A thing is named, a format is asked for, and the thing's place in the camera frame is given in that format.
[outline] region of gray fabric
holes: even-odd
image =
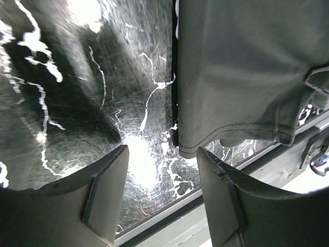
[[[179,150],[214,139],[294,140],[329,63],[328,1],[180,0]]]

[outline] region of metal frame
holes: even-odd
[[[306,124],[304,124],[303,126],[301,126],[296,133],[300,134],[303,133],[305,131],[307,131],[308,129],[312,128],[312,127],[317,127],[320,131],[323,131],[325,128],[327,128],[329,126],[329,111],[326,111],[324,113],[322,113],[321,115],[315,117],[314,119],[310,120],[309,122],[307,122]],[[273,149],[279,147],[280,144],[274,144],[270,147],[267,147],[263,150],[261,150],[260,152],[256,153],[255,155],[253,155],[252,157],[244,160],[242,163],[237,164],[236,168],[238,170],[242,170],[244,168],[246,168],[247,166],[249,166],[251,163],[253,163],[254,161],[260,159],[261,157],[263,157],[264,155],[268,154],[270,151],[272,151]],[[160,224],[161,225],[161,221],[163,221],[165,218],[170,217],[171,214],[175,213],[177,210],[183,209],[186,205],[193,203],[194,200],[199,199],[200,197],[202,197],[202,190],[199,189],[197,191],[195,191],[193,194],[191,195],[187,195],[186,197],[182,198],[182,200],[176,202],[174,205],[172,205],[171,207],[166,208],[165,210],[161,211],[159,214],[155,215],[153,218],[151,218],[150,220],[144,222],[143,224],[141,224],[140,226],[136,227],[135,229],[132,229],[130,232],[128,232],[127,234],[119,237],[116,239],[115,241],[115,246],[121,246],[123,245],[125,242],[130,240],[129,244],[125,244],[124,246],[134,246],[134,239],[136,236],[141,235],[143,233],[143,231],[150,229],[151,227],[153,228],[154,225],[156,224]],[[196,217],[199,213],[201,209],[198,208],[202,208],[202,206],[196,205],[196,208],[193,210],[190,210],[190,212],[188,213],[186,210],[183,210],[182,214],[186,214],[188,213],[188,215],[190,215],[192,218]],[[167,227],[173,227],[175,228],[175,224],[170,224]],[[207,228],[198,228],[197,227],[197,222],[194,223],[190,223],[189,225],[186,226],[189,230],[189,232],[191,233],[191,236],[194,236],[193,238],[197,238],[197,236],[204,236],[205,234],[207,234],[208,229]],[[154,233],[154,231],[150,231],[150,233],[148,235],[145,235],[144,238],[146,239],[147,237],[149,237],[150,235],[152,235]],[[176,228],[176,233],[177,236],[180,236],[180,234],[182,233],[182,229]],[[153,235],[150,239],[152,241],[157,241],[158,238],[163,238],[164,237],[164,232],[162,230],[160,230],[157,234]],[[149,242],[149,240],[145,241],[143,245],[142,243],[138,246],[148,246],[147,243]]]

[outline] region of gray cloth cover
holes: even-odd
[[[215,139],[289,145],[329,63],[329,1],[180,0],[179,151]]]

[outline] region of scratched metal surface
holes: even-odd
[[[172,9],[0,0],[0,186],[38,189],[127,144],[118,232],[200,186],[196,159],[171,141]],[[268,144],[208,148],[235,164]]]

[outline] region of stitched seam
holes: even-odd
[[[209,135],[207,135],[203,140],[201,140],[199,143],[197,143],[195,146],[193,147],[184,147],[179,141],[179,145],[182,146],[183,148],[186,148],[186,149],[192,149],[192,148],[195,148],[196,146],[200,145],[200,143],[203,143],[210,135],[212,135],[214,132],[216,132],[217,130],[219,129],[222,129],[222,128],[226,128],[226,127],[230,127],[230,126],[243,126],[243,125],[266,125],[266,126],[282,126],[282,127],[287,127],[291,130],[294,130],[294,128],[290,127],[290,126],[286,126],[286,125],[274,125],[272,123],[240,123],[240,124],[236,124],[236,125],[226,125],[226,126],[223,126],[223,127],[219,127],[217,129],[215,129],[214,131],[212,131]],[[222,131],[216,135],[219,135],[221,133],[224,133],[224,132],[229,132],[229,131],[240,131],[240,130],[226,130],[226,131]],[[269,132],[278,132],[278,133],[281,133],[281,134],[285,134],[285,135],[291,135],[291,134],[288,134],[288,133],[285,133],[285,132],[282,132],[282,131],[273,131],[273,130],[255,130],[255,131],[269,131]]]
[[[214,135],[212,138],[214,138],[214,137],[216,137],[216,136],[218,136],[219,134],[222,134],[222,133],[224,133],[224,132],[230,132],[230,131],[265,131],[265,132],[280,133],[280,134],[285,134],[285,135],[292,136],[291,134],[287,134],[287,133],[284,133],[284,132],[281,132],[281,131],[273,131],[273,130],[225,130],[225,131],[221,131],[220,133]],[[185,148],[185,149],[193,149],[193,148],[196,147],[196,146],[194,146],[194,147],[191,147],[191,148],[186,148],[186,147],[182,146],[180,143],[179,143],[179,145],[180,145],[182,148]],[[179,150],[179,151],[182,152],[182,153],[186,153],[186,154],[193,154],[193,153],[196,153],[196,152],[197,152],[197,151],[194,151],[194,152],[192,152],[192,153],[189,153],[189,152],[184,152],[184,151],[182,151],[182,150]]]

